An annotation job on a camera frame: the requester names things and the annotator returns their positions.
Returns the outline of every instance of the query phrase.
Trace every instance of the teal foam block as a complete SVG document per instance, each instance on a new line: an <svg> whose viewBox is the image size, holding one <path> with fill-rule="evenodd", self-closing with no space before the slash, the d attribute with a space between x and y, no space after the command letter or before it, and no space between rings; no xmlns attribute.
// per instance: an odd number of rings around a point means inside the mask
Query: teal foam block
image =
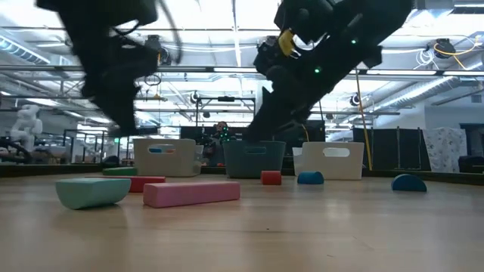
<svg viewBox="0 0 484 272"><path fill-rule="evenodd" d="M57 197L69 209L113 205L125 198L130 187L129 178L71 178L55 184Z"/></svg>
<svg viewBox="0 0 484 272"><path fill-rule="evenodd" d="M324 184L323 174L320 172L300 172L297 176L298 184L318 185Z"/></svg>
<svg viewBox="0 0 484 272"><path fill-rule="evenodd" d="M408 192L426 192L427 186L419 177L409 174L396 176L392 181L392 190Z"/></svg>
<svg viewBox="0 0 484 272"><path fill-rule="evenodd" d="M107 176L136 176L138 175L138 170L135 167L116 167L116 168L106 168L103 170L103 175Z"/></svg>

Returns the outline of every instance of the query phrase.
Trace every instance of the humanoid robot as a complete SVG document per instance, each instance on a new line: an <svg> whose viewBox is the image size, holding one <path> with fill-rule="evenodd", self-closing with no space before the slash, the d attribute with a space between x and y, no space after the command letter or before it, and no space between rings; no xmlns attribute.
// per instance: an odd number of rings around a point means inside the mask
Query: humanoid robot
<svg viewBox="0 0 484 272"><path fill-rule="evenodd" d="M28 152L34 150L36 135L42 133L42 120L37 119L39 107L36 105L23 105L17 112L17 121L10 130L12 141L20 141Z"/></svg>

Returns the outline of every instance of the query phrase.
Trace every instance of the black curtain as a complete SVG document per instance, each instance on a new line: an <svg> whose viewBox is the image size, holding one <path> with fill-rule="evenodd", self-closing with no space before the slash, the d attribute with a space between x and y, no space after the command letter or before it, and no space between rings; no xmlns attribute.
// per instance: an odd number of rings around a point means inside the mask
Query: black curtain
<svg viewBox="0 0 484 272"><path fill-rule="evenodd" d="M400 133L400 144L397 138L398 131ZM373 170L394 170L398 168L430 170L429 157L421 130L368 129L368 140L370 150L373 153ZM362 128L353 129L353 141L365 143L365 132ZM368 167L366 144L363 163Z"/></svg>

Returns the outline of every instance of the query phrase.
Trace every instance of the patterned curtain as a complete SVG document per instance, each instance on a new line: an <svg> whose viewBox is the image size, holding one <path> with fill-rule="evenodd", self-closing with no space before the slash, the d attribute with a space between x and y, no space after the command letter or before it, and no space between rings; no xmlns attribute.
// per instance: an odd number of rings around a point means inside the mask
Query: patterned curtain
<svg viewBox="0 0 484 272"><path fill-rule="evenodd" d="M467 155L466 132L457 128L423 130L432 172L458 173L459 157Z"/></svg>

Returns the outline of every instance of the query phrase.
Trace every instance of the white storage bin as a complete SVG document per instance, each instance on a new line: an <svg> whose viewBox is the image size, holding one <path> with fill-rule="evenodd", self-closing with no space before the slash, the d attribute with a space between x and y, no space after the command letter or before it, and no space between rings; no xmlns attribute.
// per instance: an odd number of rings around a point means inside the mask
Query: white storage bin
<svg viewBox="0 0 484 272"><path fill-rule="evenodd" d="M326 180L361 180L363 143L307 142L293 148L294 171L321 172Z"/></svg>
<svg viewBox="0 0 484 272"><path fill-rule="evenodd" d="M203 146L194 140L134 139L140 176L193 177L200 174Z"/></svg>

